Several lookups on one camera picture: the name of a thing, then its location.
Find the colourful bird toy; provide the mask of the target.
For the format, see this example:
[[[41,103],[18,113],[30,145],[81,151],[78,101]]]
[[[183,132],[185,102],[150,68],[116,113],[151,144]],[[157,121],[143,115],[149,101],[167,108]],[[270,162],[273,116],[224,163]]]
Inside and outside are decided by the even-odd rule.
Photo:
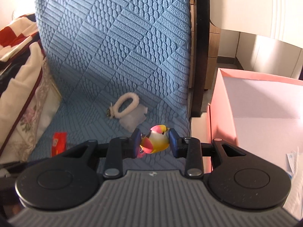
[[[147,135],[141,134],[137,158],[142,158],[145,154],[154,154],[164,151],[168,147],[169,128],[163,124],[153,126]]]

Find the small red packet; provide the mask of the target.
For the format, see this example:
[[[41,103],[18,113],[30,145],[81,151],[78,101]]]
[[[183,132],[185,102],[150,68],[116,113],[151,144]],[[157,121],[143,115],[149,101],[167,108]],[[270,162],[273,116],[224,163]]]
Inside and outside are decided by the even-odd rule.
[[[56,132],[53,135],[51,146],[51,157],[61,154],[66,151],[67,145],[67,133]]]

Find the pink cardboard box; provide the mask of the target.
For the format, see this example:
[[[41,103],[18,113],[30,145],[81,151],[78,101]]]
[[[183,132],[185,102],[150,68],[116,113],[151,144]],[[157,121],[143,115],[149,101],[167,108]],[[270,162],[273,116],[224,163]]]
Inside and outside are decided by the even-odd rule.
[[[302,151],[302,81],[219,69],[208,108],[212,138],[222,138],[288,174],[287,154]]]

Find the floral beige cushion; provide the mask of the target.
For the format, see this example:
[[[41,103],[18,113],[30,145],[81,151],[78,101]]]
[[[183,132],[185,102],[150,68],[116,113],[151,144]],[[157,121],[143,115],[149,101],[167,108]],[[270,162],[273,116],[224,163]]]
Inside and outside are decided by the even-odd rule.
[[[45,63],[42,81],[4,148],[1,164],[26,161],[29,158],[38,140],[50,125],[61,100],[49,66]]]

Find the blue quilted sofa cover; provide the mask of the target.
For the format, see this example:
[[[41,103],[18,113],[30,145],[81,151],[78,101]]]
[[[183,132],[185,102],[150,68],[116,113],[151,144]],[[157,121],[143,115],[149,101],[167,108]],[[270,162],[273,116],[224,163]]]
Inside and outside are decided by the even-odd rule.
[[[62,101],[29,160],[50,156],[56,132],[67,133],[69,148],[129,136],[107,116],[127,92],[148,109],[142,133],[157,124],[190,133],[190,0],[35,0],[35,7]]]

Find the white paper sheet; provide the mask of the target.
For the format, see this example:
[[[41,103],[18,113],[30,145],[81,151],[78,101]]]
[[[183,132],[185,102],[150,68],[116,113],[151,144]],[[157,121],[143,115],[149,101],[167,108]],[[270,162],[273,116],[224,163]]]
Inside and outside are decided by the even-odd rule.
[[[302,151],[292,151],[287,154],[290,177],[291,190],[283,206],[297,220],[302,220]]]

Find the striped beige black red blanket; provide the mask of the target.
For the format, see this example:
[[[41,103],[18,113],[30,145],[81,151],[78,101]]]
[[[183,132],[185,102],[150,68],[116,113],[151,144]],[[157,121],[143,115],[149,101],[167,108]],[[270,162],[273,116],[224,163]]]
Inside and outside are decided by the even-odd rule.
[[[1,151],[42,81],[46,63],[34,14],[1,29]]]

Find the black sofa frame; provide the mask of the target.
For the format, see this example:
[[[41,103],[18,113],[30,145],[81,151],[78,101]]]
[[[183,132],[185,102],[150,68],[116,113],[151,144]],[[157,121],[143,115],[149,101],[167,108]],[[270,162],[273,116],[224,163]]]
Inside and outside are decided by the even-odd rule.
[[[206,71],[209,52],[209,0],[194,2],[194,86],[191,100],[191,117],[199,117],[202,113]]]

